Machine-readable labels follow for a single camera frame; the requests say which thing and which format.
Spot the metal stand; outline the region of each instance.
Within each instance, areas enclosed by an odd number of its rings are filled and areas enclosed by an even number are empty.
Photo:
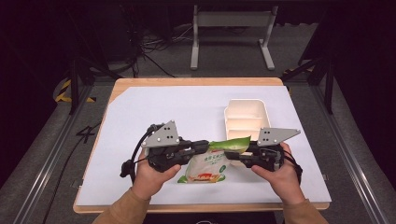
[[[287,81],[292,77],[301,74],[306,69],[314,67],[311,75],[309,75],[307,82],[309,85],[317,86],[320,81],[326,76],[326,88],[324,95],[324,104],[326,105],[329,114],[332,114],[332,85],[333,85],[333,70],[334,65],[330,58],[316,58],[308,63],[301,65],[300,67],[288,72],[280,79],[282,81]]]
[[[199,39],[198,27],[214,26],[262,26],[266,27],[264,39],[259,39],[262,55],[268,70],[274,70],[274,62],[268,50],[268,41],[276,18],[277,7],[272,11],[254,11],[254,12],[230,12],[230,11],[200,11],[198,6],[194,6],[193,15],[193,44],[191,53],[191,70],[198,69]]]
[[[98,71],[102,72],[103,74],[113,77],[114,79],[121,78],[116,73],[113,73],[101,65],[94,63],[86,58],[78,57],[74,59],[72,62],[69,64],[70,66],[70,79],[71,79],[71,98],[72,98],[72,107],[70,109],[69,114],[73,115],[75,112],[76,108],[78,107],[79,104],[79,91],[78,91],[78,83],[79,80],[82,81],[83,85],[93,85],[93,82],[95,81],[95,78],[92,75],[92,72],[90,71],[90,67],[94,67]]]

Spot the black cable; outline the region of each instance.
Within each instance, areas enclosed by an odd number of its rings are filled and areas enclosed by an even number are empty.
[[[129,61],[126,65],[124,65],[123,67],[120,68],[116,68],[116,69],[109,69],[108,71],[112,72],[112,73],[116,73],[116,74],[120,74],[122,72],[125,72],[126,70],[128,70],[128,68],[133,66],[132,60],[127,60]],[[101,72],[101,71],[92,71],[96,76],[106,76],[105,73]]]
[[[266,150],[266,151],[270,151],[270,152],[275,152],[275,153],[277,153],[277,151],[276,150],[273,150],[273,149],[271,149],[271,148],[263,148],[262,150]]]
[[[138,161],[136,161],[136,162],[134,162],[134,164],[137,164],[137,163],[139,163],[139,162],[141,162],[141,161],[145,161],[147,159],[147,157],[146,158],[143,158],[143,159],[141,159],[141,160],[138,160]]]
[[[301,184],[301,176],[303,174],[303,168],[301,168],[301,166],[299,164],[297,164],[297,161],[294,159],[294,157],[291,155],[291,153],[289,153],[288,151],[285,151],[285,150],[283,150],[283,151],[290,155],[290,157],[284,156],[284,158],[286,160],[290,161],[294,165],[294,171],[297,174],[298,183]]]
[[[134,77],[137,77],[139,73],[139,68],[137,65],[137,57],[142,54],[142,48],[140,46],[141,39],[141,19],[138,13],[138,10],[135,11],[134,7],[129,5],[120,5],[120,11],[128,27],[126,31],[129,34],[131,46],[132,46],[132,54],[129,60],[130,67],[132,68],[132,74]]]
[[[187,35],[191,31],[192,31],[192,26],[190,26],[187,30],[181,32],[180,35],[176,35],[176,32],[174,31],[172,33],[171,41],[165,41],[156,35],[155,35],[156,36],[155,39],[151,39],[150,35],[152,34],[147,34],[146,36],[148,37],[148,40],[147,41],[143,40],[143,43],[141,44],[141,48],[148,49],[148,51],[144,50],[145,53],[151,53],[154,50],[163,51],[176,43],[189,39],[187,37],[184,37],[184,35]]]
[[[67,157],[66,161],[64,162],[64,167],[62,168],[61,174],[60,174],[60,176],[59,176],[59,178],[58,178],[58,181],[57,181],[57,183],[56,183],[55,190],[54,190],[53,193],[52,193],[52,197],[51,197],[51,199],[50,199],[50,202],[49,202],[49,206],[48,206],[48,208],[47,208],[46,215],[44,216],[44,219],[43,219],[43,222],[42,222],[43,224],[45,224],[45,223],[47,222],[47,218],[48,218],[48,216],[49,216],[49,214],[50,214],[50,209],[51,209],[52,204],[53,204],[53,201],[54,201],[54,199],[55,199],[56,192],[58,191],[59,185],[61,184],[62,176],[64,175],[64,170],[66,169],[67,163],[69,162],[70,158],[72,157],[73,152],[76,150],[77,146],[78,146],[79,143],[82,141],[82,139],[86,138],[86,137],[91,133],[91,131],[92,131],[93,129],[95,129],[97,126],[100,125],[100,123],[101,123],[101,122],[95,124],[93,127],[88,126],[88,127],[89,127],[89,128],[88,128],[88,131],[87,131],[84,135],[81,136],[81,138],[77,141],[77,143],[76,143],[75,146],[73,147],[72,151],[69,153],[69,156]]]
[[[226,32],[230,32],[233,33],[235,35],[241,35],[242,33],[244,33],[247,30],[247,27],[223,27],[221,30],[226,31]]]
[[[152,60],[146,53],[143,53],[143,55],[145,57],[147,57],[150,61],[152,61],[155,65],[157,65],[163,72],[165,72],[166,75],[168,75],[169,77],[176,77],[172,74],[169,74],[168,72],[166,72],[165,70],[163,70],[163,68],[161,68],[156,62],[154,62],[154,60]]]
[[[151,132],[146,132],[142,138],[140,138],[139,142],[137,143],[136,147],[134,148],[134,154],[132,154],[132,158],[131,161],[134,162],[134,159],[136,158],[137,155],[137,151],[139,150],[140,146],[142,145],[143,141],[149,136],[151,135]]]
[[[84,63],[90,65],[91,67],[94,67],[95,69],[101,71],[102,73],[107,74],[107,75],[110,76],[110,77],[113,77],[114,79],[122,78],[122,76],[120,76],[120,75],[118,75],[118,74],[116,74],[116,73],[113,73],[112,71],[110,71],[110,70],[108,70],[108,69],[102,67],[102,65],[97,64],[97,63],[95,63],[95,62],[92,62],[91,60],[89,60],[89,59],[87,59],[87,58],[79,57],[79,59],[80,59],[82,62],[84,62]]]

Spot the hand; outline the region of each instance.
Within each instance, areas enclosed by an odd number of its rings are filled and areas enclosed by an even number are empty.
[[[280,145],[285,151],[291,153],[288,144],[281,143]],[[305,200],[298,183],[297,174],[294,171],[294,165],[290,161],[285,160],[280,169],[274,172],[265,170],[258,165],[252,166],[251,170],[270,182],[271,187],[283,204],[297,204]]]
[[[145,158],[145,149],[140,152],[139,160]],[[180,165],[174,165],[167,171],[160,173],[149,166],[147,160],[137,164],[136,179],[132,185],[132,192],[143,200],[148,200],[152,195],[160,191],[163,183],[172,179],[180,170]]]

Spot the sleeve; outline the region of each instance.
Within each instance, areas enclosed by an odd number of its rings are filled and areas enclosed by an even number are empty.
[[[149,200],[138,198],[129,189],[107,208],[93,224],[141,224],[146,217]]]
[[[307,199],[302,203],[284,205],[283,215],[286,224],[328,224],[326,219]]]

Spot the green snack bag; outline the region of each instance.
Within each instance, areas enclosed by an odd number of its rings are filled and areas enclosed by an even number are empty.
[[[223,172],[230,164],[224,155],[224,150],[243,153],[248,149],[249,143],[250,136],[222,142],[210,142],[206,153],[192,157],[186,174],[177,183],[216,183],[224,180]]]

